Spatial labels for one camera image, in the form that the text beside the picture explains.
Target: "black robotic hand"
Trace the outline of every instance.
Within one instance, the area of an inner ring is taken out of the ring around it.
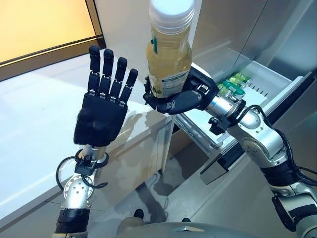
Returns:
[[[215,82],[191,67],[183,91],[168,98],[157,98],[151,92],[149,78],[146,78],[143,99],[160,113],[180,114],[194,108],[204,110],[219,92]]]
[[[127,101],[138,71],[131,69],[121,96],[119,93],[125,75],[127,60],[120,57],[117,63],[115,79],[111,84],[113,52],[104,51],[103,74],[100,79],[100,51],[90,46],[90,75],[88,90],[84,96],[82,109],[77,118],[74,143],[91,146],[107,146],[118,136],[127,114]]]

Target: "plastic bottle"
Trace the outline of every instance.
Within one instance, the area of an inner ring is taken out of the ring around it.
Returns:
[[[195,0],[150,0],[152,40],[146,48],[151,90],[158,98],[182,91],[192,63],[188,43]]]

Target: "black cable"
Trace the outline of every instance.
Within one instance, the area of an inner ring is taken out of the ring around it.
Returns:
[[[81,151],[82,151],[82,149],[79,150],[79,151],[76,153],[75,156],[69,156],[69,157],[63,159],[63,160],[60,162],[60,164],[58,165],[58,167],[57,167],[57,169],[56,169],[56,173],[55,173],[55,179],[56,179],[57,186],[60,188],[60,190],[64,191],[64,187],[62,186],[61,182],[59,181],[59,177],[58,177],[58,173],[59,173],[60,167],[61,167],[66,161],[68,161],[68,160],[70,160],[70,159],[74,159],[74,160],[76,161],[76,163],[78,164],[78,163],[80,162],[79,153],[80,153]],[[104,160],[103,162],[101,162],[101,163],[97,163],[98,168],[104,167],[104,166],[108,163],[108,160],[109,160],[109,155],[106,153],[106,158],[105,158],[105,160]],[[92,187],[92,188],[96,188],[96,189],[98,189],[98,188],[103,188],[103,187],[105,187],[105,186],[108,184],[107,182],[102,182],[102,183],[100,183],[100,184],[98,184],[98,185],[93,185],[93,184],[91,184],[91,183],[89,183],[89,182],[87,181],[87,179],[86,179],[86,177],[85,177],[84,175],[81,175],[81,179],[83,180],[83,182],[84,182],[85,185],[87,185],[87,186],[89,186],[89,187]]]
[[[288,159],[289,159],[289,162],[290,162],[290,164],[291,164],[292,169],[293,169],[293,170],[295,171],[295,173],[296,173],[296,176],[297,176],[298,180],[299,180],[300,182],[303,182],[303,183],[308,184],[308,185],[311,185],[311,186],[317,186],[317,181],[314,180],[314,179],[312,179],[311,177],[307,176],[306,174],[304,174],[301,170],[308,171],[308,172],[313,173],[313,174],[315,174],[315,175],[317,175],[317,172],[316,172],[316,171],[313,171],[313,170],[310,170],[310,169],[307,169],[307,168],[304,168],[304,167],[299,167],[299,166],[296,165],[295,160],[294,160],[294,157],[293,157],[293,151],[292,151],[291,145],[290,145],[289,141],[287,140],[285,134],[284,134],[283,132],[281,132],[280,130],[278,130],[278,129],[276,129],[276,128],[274,128],[274,127],[272,126],[272,124],[269,122],[268,118],[266,117],[266,115],[265,115],[263,109],[262,109],[259,105],[251,105],[251,106],[249,106],[248,108],[246,108],[246,109],[241,113],[240,117],[236,120],[235,124],[238,124],[238,123],[242,120],[242,118],[248,113],[248,111],[251,110],[251,109],[253,109],[253,108],[255,108],[256,110],[258,110],[258,112],[262,114],[263,120],[264,120],[264,122],[266,123],[266,125],[267,125],[269,128],[275,130],[275,131],[281,136],[281,138],[282,138],[282,140],[283,140],[283,144],[284,144],[284,146],[285,146],[285,148],[286,148],[287,157],[288,157]]]
[[[81,179],[83,180],[85,185],[92,187],[92,188],[103,188],[103,187],[107,186],[107,184],[108,184],[107,182],[102,182],[98,185],[93,185],[87,181],[85,175],[81,175]]]
[[[61,167],[66,161],[68,161],[68,160],[70,160],[70,159],[75,159],[75,157],[74,157],[74,156],[69,156],[69,157],[63,159],[63,160],[60,162],[60,164],[58,165],[57,169],[56,169],[56,173],[55,173],[56,183],[57,183],[58,187],[60,188],[60,190],[62,190],[62,191],[64,191],[64,188],[63,188],[63,185],[61,185],[61,182],[59,181],[58,173],[59,173],[60,167]]]
[[[306,170],[306,171],[308,171],[308,172],[310,172],[310,173],[312,173],[312,174],[315,174],[315,175],[317,175],[317,172],[316,171],[314,171],[314,170],[311,170],[311,169],[307,169],[307,168],[305,168],[305,167],[300,167],[300,166],[298,166],[301,170]]]

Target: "white countertop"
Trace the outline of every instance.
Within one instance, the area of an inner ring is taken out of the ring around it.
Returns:
[[[0,227],[58,191],[58,164],[81,148],[73,133],[88,76],[89,55],[83,55],[0,82]],[[137,79],[125,123],[108,151],[169,120],[144,105],[143,92]],[[62,180],[73,171],[73,164],[64,166]]]

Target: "white bottle cap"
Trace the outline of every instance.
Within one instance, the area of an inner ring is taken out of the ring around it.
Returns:
[[[150,18],[154,28],[165,34],[184,31],[192,22],[195,0],[150,0]]]

